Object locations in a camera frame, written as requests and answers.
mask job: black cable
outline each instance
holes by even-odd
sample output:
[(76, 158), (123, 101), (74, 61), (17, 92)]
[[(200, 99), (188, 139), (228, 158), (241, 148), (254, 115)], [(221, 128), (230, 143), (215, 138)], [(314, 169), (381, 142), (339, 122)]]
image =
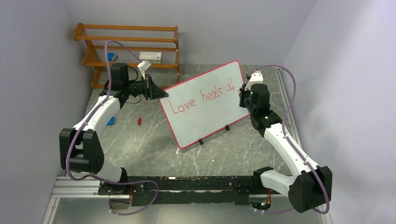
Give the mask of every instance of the black cable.
[(138, 101), (138, 102), (136, 102), (136, 103), (129, 103), (129, 102), (125, 102), (126, 104), (138, 104), (138, 103), (140, 103), (141, 102), (141, 95), (138, 95), (139, 97), (140, 97), (140, 100)]
[(136, 80), (139, 78), (139, 73), (137, 72), (137, 70), (136, 70), (134, 67), (129, 66), (129, 65), (128, 65), (128, 67), (129, 67), (129, 68), (132, 68), (132, 69), (135, 70), (135, 72), (136, 72), (136, 79), (131, 80), (132, 82), (134, 82), (134, 81), (136, 81)]

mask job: floor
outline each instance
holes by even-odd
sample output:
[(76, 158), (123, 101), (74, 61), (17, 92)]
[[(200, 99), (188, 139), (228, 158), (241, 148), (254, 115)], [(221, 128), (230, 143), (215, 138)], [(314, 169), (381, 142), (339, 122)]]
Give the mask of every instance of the floor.
[[(201, 74), (218, 65), (183, 64), (181, 80)], [(242, 65), (244, 74), (257, 66)], [(176, 71), (173, 69), (149, 69), (157, 85), (172, 85)], [(262, 70), (264, 83), (271, 92), (271, 107), (281, 117), (286, 103), (280, 80), (274, 69)], [(133, 70), (129, 78), (134, 79)], [(104, 72), (99, 83), (107, 81)], [(97, 101), (101, 89), (94, 89), (87, 111)], [(136, 102), (131, 97), (128, 102)], [(290, 175), (290, 171), (278, 152), (251, 126), (245, 118), (230, 126), (230, 131), (220, 131), (196, 143), (179, 149), (158, 100), (138, 104), (125, 104), (115, 114), (116, 123), (107, 126), (100, 137), (105, 158), (114, 165), (124, 167), (128, 175), (194, 176), (194, 175), (252, 175), (253, 171), (270, 166), (278, 172)], [(142, 118), (141, 126), (137, 125)], [(287, 128), (292, 130), (288, 121)]]

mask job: wooden shelf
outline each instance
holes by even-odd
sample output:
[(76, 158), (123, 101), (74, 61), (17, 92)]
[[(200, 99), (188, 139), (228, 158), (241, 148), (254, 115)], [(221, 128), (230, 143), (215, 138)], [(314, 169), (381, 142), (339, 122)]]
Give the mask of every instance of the wooden shelf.
[[(90, 35), (90, 30), (94, 30), (94, 34)], [(138, 36), (130, 36), (131, 31), (140, 32)], [(95, 68), (94, 78), (92, 80), (93, 88), (103, 88), (103, 85), (98, 84), (99, 77), (102, 73), (103, 67), (106, 67), (106, 58), (103, 54), (104, 46), (94, 45), (92, 41), (108, 41), (116, 40), (123, 42), (156, 42), (156, 43), (173, 43), (174, 48), (159, 48), (147, 46), (129, 46), (127, 47), (139, 54), (141, 51), (149, 52), (162, 52), (163, 58), (161, 64), (152, 64), (151, 68), (165, 68), (176, 69), (176, 83), (180, 82), (180, 56), (179, 56), (179, 42), (178, 42), (178, 29), (177, 27), (144, 27), (144, 26), (120, 26), (120, 25), (95, 25), (95, 24), (77, 24), (73, 32), (74, 40), (84, 40), (87, 45), (87, 51), (83, 59), (83, 65), (92, 66)], [(107, 46), (108, 50), (119, 51), (120, 53), (126, 52), (126, 49), (121, 46)], [(118, 54), (119, 59), (117, 62), (127, 63), (129, 66), (136, 67), (138, 61), (132, 57), (124, 57), (122, 59)]]

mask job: purple hose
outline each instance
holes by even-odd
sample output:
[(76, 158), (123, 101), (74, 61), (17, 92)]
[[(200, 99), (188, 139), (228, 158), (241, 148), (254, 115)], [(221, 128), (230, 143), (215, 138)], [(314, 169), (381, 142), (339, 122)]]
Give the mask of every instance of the purple hose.
[[(327, 191), (326, 191), (326, 189), (325, 189), (325, 186), (323, 185), (322, 180), (319, 178), (319, 175), (316, 173), (316, 171), (315, 171), (315, 169), (312, 167), (312, 165), (311, 165), (309, 162), (307, 162), (307, 159), (305, 158), (305, 156), (303, 156), (303, 155), (301, 154), (301, 152), (297, 149), (297, 147), (293, 144), (293, 142), (289, 139), (289, 137), (286, 136), (286, 119), (287, 119), (287, 115), (288, 115), (289, 112), (290, 112), (291, 105), (292, 105), (292, 103), (293, 103), (293, 101), (294, 101), (294, 97), (296, 96), (296, 79), (294, 78), (294, 75), (291, 73), (290, 70), (288, 70), (287, 68), (285, 68), (285, 67), (283, 67), (283, 66), (281, 66), (281, 65), (264, 65), (264, 66), (261, 66), (261, 67), (255, 69), (255, 70), (251, 71), (249, 74), (251, 75), (251, 74), (253, 74), (253, 72), (255, 72), (255, 71), (257, 71), (257, 70), (260, 70), (260, 69), (263, 69), (263, 68), (267, 68), (267, 67), (278, 67), (278, 68), (281, 68), (281, 69), (285, 70), (285, 71), (290, 75), (291, 79), (293, 80), (293, 95), (291, 96), (291, 101), (290, 101), (289, 106), (287, 107), (286, 113), (285, 113), (285, 115), (283, 116), (283, 120), (282, 120), (282, 131), (283, 131), (283, 134), (285, 135), (286, 140), (289, 142), (289, 144), (290, 144), (291, 147), (294, 149), (294, 151), (296, 151), (296, 153), (298, 154), (298, 156), (300, 156), (300, 158), (301, 158), (301, 159), (307, 164), (307, 166), (311, 169), (313, 175), (314, 175), (315, 178), (317, 179), (317, 181), (318, 181), (318, 183), (319, 183), (319, 186), (320, 186), (320, 188), (322, 189), (323, 194), (324, 194), (324, 196), (325, 196), (326, 209), (325, 209), (324, 211), (320, 211), (320, 210), (314, 208), (313, 210), (316, 211), (316, 212), (319, 213), (319, 214), (322, 214), (322, 215), (327, 214), (327, 213), (329, 212), (329, 210), (330, 210), (330, 200), (329, 200), (329, 196), (327, 195)], [(265, 213), (268, 213), (268, 214), (280, 214), (280, 213), (288, 212), (288, 211), (291, 211), (291, 210), (293, 210), (293, 209), (287, 209), (287, 210), (283, 210), (283, 211), (274, 211), (274, 212), (268, 212), (268, 211), (266, 211)]]
[[(120, 43), (120, 42), (118, 42), (118, 41), (113, 41), (113, 40), (109, 40), (109, 41), (107, 41), (107, 42), (105, 43), (105, 57), (107, 57), (107, 46), (108, 46), (108, 44), (111, 43), (111, 42), (114, 42), (114, 43), (119, 44), (120, 46), (124, 47), (124, 48), (125, 48), (127, 51), (129, 51), (139, 62), (141, 61), (141, 60), (139, 59), (139, 57), (138, 57), (137, 55), (135, 55), (129, 48), (127, 48), (126, 46), (124, 46), (122, 43)], [(108, 75), (109, 75), (109, 85), (108, 85), (108, 91), (107, 91), (106, 98), (102, 101), (102, 104), (104, 104), (104, 103), (109, 99), (109, 97), (110, 97), (111, 83), (112, 83), (112, 82), (111, 82), (110, 63), (109, 63), (108, 60), (106, 60), (106, 66), (107, 66), (107, 73), (108, 73)], [(141, 209), (139, 209), (139, 210), (137, 210), (137, 211), (135, 211), (135, 212), (125, 213), (125, 214), (117, 213), (117, 212), (112, 211), (112, 210), (110, 209), (110, 211), (111, 211), (113, 214), (120, 215), (120, 216), (127, 216), (127, 215), (136, 214), (136, 213), (141, 212), (141, 211), (145, 210), (146, 208), (148, 208), (148, 207), (155, 201), (155, 199), (157, 198), (157, 196), (158, 196), (158, 191), (159, 191), (159, 187), (158, 187), (158, 184), (157, 184), (155, 181), (144, 180), (144, 181), (135, 181), (135, 182), (118, 183), (118, 182), (107, 181), (107, 180), (104, 180), (104, 179), (102, 179), (102, 178), (99, 178), (99, 177), (94, 176), (94, 175), (91, 175), (91, 174), (85, 175), (85, 176), (80, 177), (80, 178), (76, 178), (76, 177), (73, 176), (73, 174), (72, 174), (71, 171), (70, 171), (70, 156), (71, 156), (71, 152), (72, 152), (72, 150), (73, 150), (74, 144), (76, 143), (77, 137), (78, 137), (78, 135), (80, 134), (81, 130), (82, 130), (82, 129), (86, 126), (86, 124), (91, 120), (92, 116), (96, 113), (96, 111), (102, 106), (102, 104), (98, 104), (98, 105), (91, 111), (91, 113), (90, 113), (90, 114), (88, 115), (88, 117), (85, 119), (84, 123), (83, 123), (83, 124), (81, 125), (81, 127), (77, 130), (76, 134), (74, 135), (73, 139), (71, 140), (71, 143), (70, 143), (70, 146), (69, 146), (69, 150), (68, 150), (67, 156), (66, 156), (66, 173), (67, 173), (67, 175), (70, 177), (70, 179), (72, 179), (72, 180), (74, 180), (74, 181), (81, 181), (81, 180), (83, 180), (83, 179), (85, 179), (85, 178), (87, 178), (87, 177), (89, 177), (89, 176), (92, 176), (93, 178), (95, 178), (95, 179), (97, 179), (97, 180), (105, 181), (105, 182), (107, 182), (107, 183), (109, 183), (109, 184), (115, 184), (115, 185), (132, 185), (132, 184), (148, 183), (148, 182), (149, 182), (149, 183), (155, 184), (155, 186), (156, 186), (156, 195), (154, 196), (153, 200), (151, 200), (151, 202), (150, 202), (148, 205), (146, 205), (145, 207), (143, 207), (143, 208), (141, 208)]]

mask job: purple cable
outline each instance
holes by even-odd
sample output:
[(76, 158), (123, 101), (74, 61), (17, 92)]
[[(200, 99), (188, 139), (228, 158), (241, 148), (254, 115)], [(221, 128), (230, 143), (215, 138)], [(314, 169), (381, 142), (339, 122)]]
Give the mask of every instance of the purple cable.
[[(286, 140), (289, 142), (290, 146), (294, 149), (294, 151), (296, 151), (296, 153), (298, 154), (298, 156), (300, 156), (300, 158), (301, 158), (301, 159), (307, 164), (307, 166), (311, 169), (313, 175), (314, 175), (315, 178), (317, 179), (317, 181), (318, 181), (318, 183), (319, 183), (319, 186), (320, 186), (320, 188), (322, 189), (323, 194), (324, 194), (324, 196), (325, 196), (326, 209), (325, 209), (324, 211), (320, 211), (320, 210), (314, 208), (313, 210), (316, 211), (316, 212), (319, 213), (319, 214), (322, 214), (322, 215), (327, 214), (327, 213), (329, 212), (329, 210), (330, 210), (330, 200), (329, 200), (329, 196), (327, 195), (326, 188), (325, 188), (325, 186), (323, 185), (322, 180), (319, 178), (319, 175), (316, 173), (316, 171), (315, 171), (315, 169), (312, 167), (312, 165), (311, 165), (309, 162), (307, 162), (307, 159), (305, 158), (305, 156), (303, 156), (303, 155), (301, 154), (301, 152), (300, 152), (300, 151), (297, 149), (297, 147), (293, 144), (293, 142), (290, 140), (290, 138), (289, 138), (288, 136), (286, 136), (286, 119), (287, 119), (287, 115), (288, 115), (289, 112), (290, 112), (291, 105), (293, 104), (294, 97), (296, 96), (296, 79), (294, 78), (294, 75), (291, 73), (290, 70), (288, 70), (287, 68), (285, 68), (285, 67), (283, 67), (283, 66), (281, 66), (281, 65), (264, 65), (264, 66), (261, 66), (261, 67), (255, 69), (255, 70), (251, 71), (249, 74), (251, 75), (251, 74), (253, 74), (253, 72), (255, 72), (255, 71), (257, 71), (257, 70), (260, 70), (260, 69), (263, 69), (263, 68), (267, 68), (267, 67), (278, 67), (278, 68), (281, 68), (281, 69), (285, 70), (285, 71), (290, 75), (291, 79), (293, 80), (293, 95), (291, 96), (291, 101), (290, 101), (289, 106), (287, 107), (286, 113), (285, 113), (285, 115), (283, 116), (283, 120), (282, 120), (282, 131), (283, 131), (283, 134), (285, 135)], [(280, 214), (280, 213), (288, 212), (288, 211), (291, 211), (291, 210), (293, 210), (293, 209), (287, 209), (287, 210), (283, 210), (283, 211), (274, 211), (274, 212), (268, 212), (268, 211), (266, 211), (265, 213), (268, 213), (268, 214)]]
[[(119, 44), (120, 46), (124, 47), (124, 48), (125, 48), (127, 51), (129, 51), (139, 62), (141, 61), (141, 60), (139, 59), (139, 57), (138, 57), (137, 55), (135, 55), (129, 48), (127, 48), (126, 46), (124, 46), (122, 43), (120, 43), (120, 42), (118, 42), (118, 41), (114, 41), (114, 40), (109, 40), (109, 41), (107, 41), (107, 42), (105, 43), (105, 57), (107, 57), (107, 46), (108, 46), (108, 44), (111, 43), (111, 42), (114, 42), (114, 43)], [(73, 176), (73, 174), (72, 174), (71, 171), (70, 171), (70, 156), (71, 156), (71, 152), (72, 152), (72, 150), (73, 150), (74, 144), (76, 143), (76, 140), (77, 140), (78, 135), (80, 134), (81, 130), (86, 126), (86, 124), (91, 120), (91, 118), (93, 117), (93, 115), (95, 114), (95, 112), (96, 112), (96, 111), (97, 111), (97, 110), (109, 99), (109, 97), (110, 97), (110, 91), (111, 91), (111, 72), (110, 72), (110, 63), (109, 63), (108, 60), (106, 60), (106, 66), (107, 66), (107, 73), (108, 73), (108, 75), (109, 75), (109, 85), (108, 85), (108, 91), (107, 91), (106, 98), (101, 102), (101, 104), (98, 104), (98, 105), (92, 110), (92, 112), (91, 112), (91, 113), (88, 115), (88, 117), (85, 119), (85, 121), (83, 122), (83, 124), (81, 125), (81, 127), (77, 130), (76, 134), (74, 134), (74, 137), (73, 137), (73, 139), (71, 140), (71, 143), (70, 143), (70, 146), (69, 146), (69, 150), (68, 150), (67, 156), (66, 156), (66, 173), (67, 173), (67, 175), (70, 177), (70, 179), (72, 179), (72, 180), (74, 180), (74, 181), (81, 181), (81, 180), (83, 180), (83, 179), (85, 179), (85, 178), (87, 178), (87, 177), (89, 177), (89, 176), (92, 176), (93, 178), (95, 178), (95, 179), (97, 179), (97, 180), (104, 181), (104, 182), (107, 182), (107, 183), (109, 183), (109, 184), (115, 184), (115, 185), (132, 185), (132, 184), (148, 183), (148, 182), (149, 182), (149, 183), (155, 184), (155, 186), (156, 186), (156, 195), (154, 196), (153, 200), (152, 200), (148, 205), (146, 205), (145, 207), (143, 207), (143, 208), (141, 208), (141, 209), (139, 209), (139, 210), (137, 210), (137, 211), (135, 211), (135, 212), (125, 213), (125, 214), (117, 213), (117, 212), (114, 212), (114, 211), (112, 211), (112, 210), (110, 209), (110, 211), (111, 211), (113, 214), (120, 215), (120, 216), (127, 216), (127, 215), (136, 214), (136, 213), (138, 213), (138, 212), (141, 212), (141, 211), (145, 210), (146, 208), (148, 208), (148, 207), (155, 201), (155, 199), (156, 199), (157, 196), (158, 196), (158, 191), (159, 191), (158, 184), (157, 184), (155, 181), (144, 180), (144, 181), (135, 181), (135, 182), (118, 183), (118, 182), (107, 181), (107, 180), (104, 180), (104, 179), (102, 179), (102, 178), (99, 178), (99, 177), (94, 176), (94, 175), (91, 175), (91, 174), (85, 175), (85, 176), (80, 177), (80, 178), (76, 178), (75, 176)]]

